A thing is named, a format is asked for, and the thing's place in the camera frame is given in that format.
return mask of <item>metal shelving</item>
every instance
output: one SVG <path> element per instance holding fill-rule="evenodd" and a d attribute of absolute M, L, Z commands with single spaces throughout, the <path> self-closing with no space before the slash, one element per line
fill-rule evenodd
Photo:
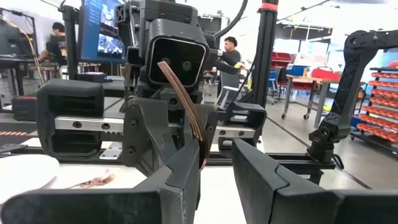
<path fill-rule="evenodd" d="M 398 158 L 398 82 L 390 82 L 398 80 L 398 68 L 371 70 L 376 71 L 372 73 L 375 80 L 369 82 L 371 99 L 363 107 L 366 114 L 359 115 L 364 123 L 357 125 L 359 131 L 351 132 L 351 139 L 362 139 Z"/>

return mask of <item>white table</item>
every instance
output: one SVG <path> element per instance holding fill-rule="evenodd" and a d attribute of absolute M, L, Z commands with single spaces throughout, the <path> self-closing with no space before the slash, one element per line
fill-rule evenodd
<path fill-rule="evenodd" d="M 37 138 L 32 138 L 22 144 L 40 147 Z M 106 148 L 110 144 L 111 142 L 104 142 L 102 148 Z M 262 144 L 258 144 L 257 148 L 264 152 Z M 211 150 L 217 151 L 217 144 L 212 145 Z M 108 168 L 115 175 L 115 179 L 108 185 L 99 188 L 133 188 L 145 179 L 145 176 L 135 168 L 124 166 L 61 164 L 60 172 L 45 188 L 69 187 L 81 182 L 83 176 L 101 172 L 104 168 Z M 246 223 L 231 166 L 208 166 L 201 172 L 201 198 L 199 209 L 195 214 L 195 224 L 213 223 Z"/>

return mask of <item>bolt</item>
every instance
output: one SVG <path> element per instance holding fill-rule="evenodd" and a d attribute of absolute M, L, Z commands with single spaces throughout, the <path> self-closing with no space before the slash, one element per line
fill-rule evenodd
<path fill-rule="evenodd" d="M 81 128 L 82 125 L 81 125 L 81 123 L 79 121 L 75 121 L 75 122 L 73 122 L 72 126 L 74 128 Z"/>
<path fill-rule="evenodd" d="M 132 120 L 130 124 L 131 124 L 131 126 L 132 126 L 133 128 L 135 128 L 135 127 L 137 127 L 138 122 L 137 122 L 137 120 Z"/>
<path fill-rule="evenodd" d="M 178 102 L 178 101 L 177 101 L 176 98 L 171 98 L 171 99 L 170 99 L 170 104 L 171 104 L 171 105 L 176 105 L 177 102 Z"/>
<path fill-rule="evenodd" d="M 103 124 L 101 125 L 101 128 L 102 128 L 103 130 L 108 130 L 109 128 L 111 128 L 111 126 L 110 126 L 108 123 L 103 123 Z"/>

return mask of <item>computer screen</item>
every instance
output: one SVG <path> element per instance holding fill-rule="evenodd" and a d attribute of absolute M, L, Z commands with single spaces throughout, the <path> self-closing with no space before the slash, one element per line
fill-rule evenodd
<path fill-rule="evenodd" d="M 125 47 L 114 23 L 114 8 L 122 0 L 82 0 L 79 50 L 82 62 L 124 62 Z"/>
<path fill-rule="evenodd" d="M 29 40 L 16 27 L 0 23 L 0 55 L 32 57 Z"/>

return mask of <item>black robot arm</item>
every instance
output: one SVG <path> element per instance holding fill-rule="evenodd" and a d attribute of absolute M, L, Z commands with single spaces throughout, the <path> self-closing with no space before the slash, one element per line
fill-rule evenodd
<path fill-rule="evenodd" d="M 398 30 L 356 31 L 350 34 L 344 45 L 345 67 L 329 114 L 319 128 L 309 134 L 312 145 L 308 154 L 319 162 L 330 162 L 334 143 L 349 135 L 350 121 L 355 100 L 366 65 L 380 49 L 398 47 Z"/>

